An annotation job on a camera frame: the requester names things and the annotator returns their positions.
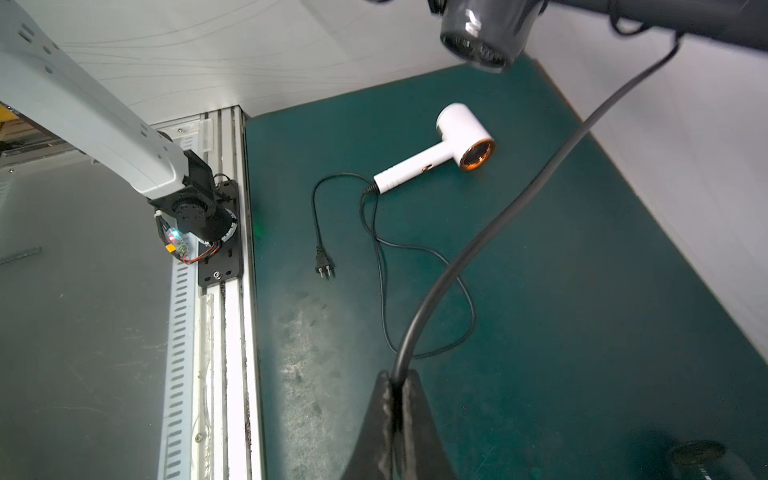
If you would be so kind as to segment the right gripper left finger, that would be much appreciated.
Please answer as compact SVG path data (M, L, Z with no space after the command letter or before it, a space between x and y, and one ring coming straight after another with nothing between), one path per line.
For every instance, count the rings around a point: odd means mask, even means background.
M390 480L393 477L394 409L395 395L389 374L381 371L374 382L360 432L342 479Z

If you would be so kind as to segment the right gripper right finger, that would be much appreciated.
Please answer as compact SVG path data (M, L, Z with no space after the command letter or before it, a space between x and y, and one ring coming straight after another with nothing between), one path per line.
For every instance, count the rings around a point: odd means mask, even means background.
M401 478L456 479L416 370L408 372L399 394L395 452Z

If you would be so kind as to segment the green hair dryer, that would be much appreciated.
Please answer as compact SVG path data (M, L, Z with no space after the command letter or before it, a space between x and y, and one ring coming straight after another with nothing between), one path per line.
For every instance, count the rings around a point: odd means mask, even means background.
M756 474L728 447L712 440L696 440L673 447L667 455L673 479L751 479Z

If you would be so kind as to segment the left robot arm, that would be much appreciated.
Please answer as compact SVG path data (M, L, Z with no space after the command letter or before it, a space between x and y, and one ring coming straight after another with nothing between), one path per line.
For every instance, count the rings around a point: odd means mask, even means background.
M177 260L207 263L239 252L237 197L193 150L153 129L81 68L15 1L1 4L1 103L144 196Z

